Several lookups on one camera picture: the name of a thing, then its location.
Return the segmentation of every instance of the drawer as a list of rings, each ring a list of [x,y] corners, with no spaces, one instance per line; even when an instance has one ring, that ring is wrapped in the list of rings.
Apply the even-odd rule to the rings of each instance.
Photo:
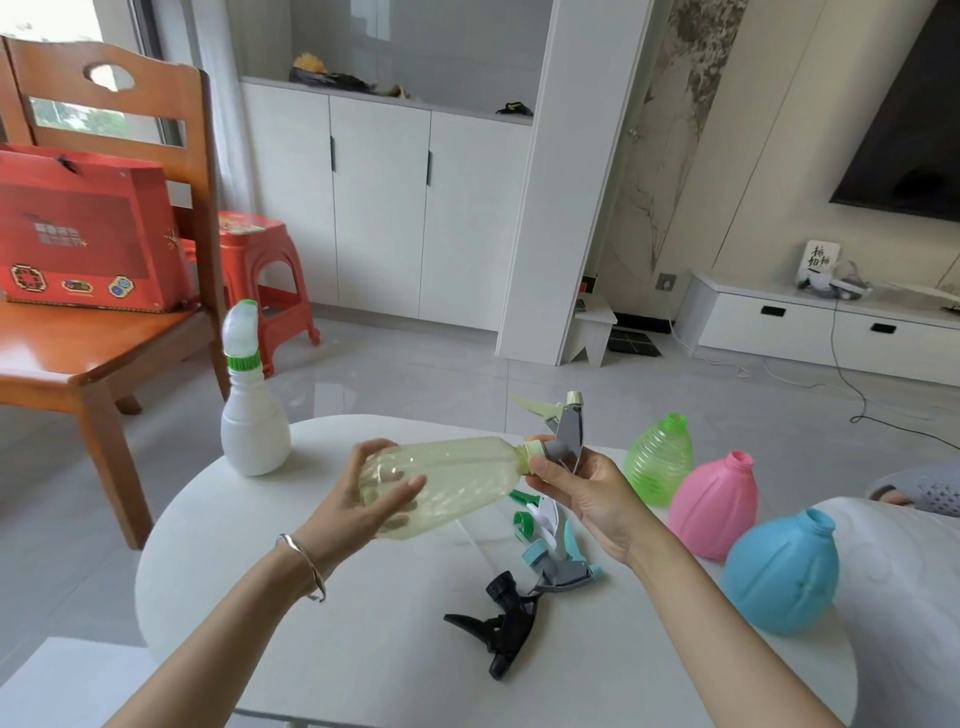
[[[832,309],[722,293],[698,343],[832,366],[832,323]]]
[[[833,341],[844,369],[960,386],[960,330],[841,311]]]

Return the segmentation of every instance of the white pillar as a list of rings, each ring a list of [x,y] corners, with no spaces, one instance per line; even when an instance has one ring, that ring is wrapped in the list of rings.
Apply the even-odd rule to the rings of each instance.
[[[653,2],[554,0],[500,356],[560,361]]]

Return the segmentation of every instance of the silver bangle bracelet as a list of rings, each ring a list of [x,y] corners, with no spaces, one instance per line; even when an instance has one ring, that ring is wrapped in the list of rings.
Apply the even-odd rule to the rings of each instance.
[[[313,565],[313,561],[311,561],[309,554],[303,550],[303,547],[300,544],[294,541],[294,537],[289,533],[281,533],[276,537],[276,542],[278,545],[280,543],[284,543],[300,554],[304,559],[306,559],[307,566],[310,567],[310,570],[313,571],[313,580],[317,582],[317,589],[320,591],[321,595],[317,596],[315,594],[309,594],[306,597],[316,602],[326,601],[326,584],[324,583],[324,578],[320,576],[320,572],[317,571],[317,567]]]

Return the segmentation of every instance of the white sofa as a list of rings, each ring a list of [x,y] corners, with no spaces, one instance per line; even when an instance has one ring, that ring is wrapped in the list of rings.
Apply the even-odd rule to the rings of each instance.
[[[837,524],[853,726],[960,726],[960,519],[848,497],[815,507]]]

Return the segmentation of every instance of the pink plastic bottle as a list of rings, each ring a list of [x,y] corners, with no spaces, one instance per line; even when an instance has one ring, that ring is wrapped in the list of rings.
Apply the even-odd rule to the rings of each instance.
[[[754,458],[734,450],[688,475],[670,504],[667,525],[695,556],[723,561],[756,523]]]

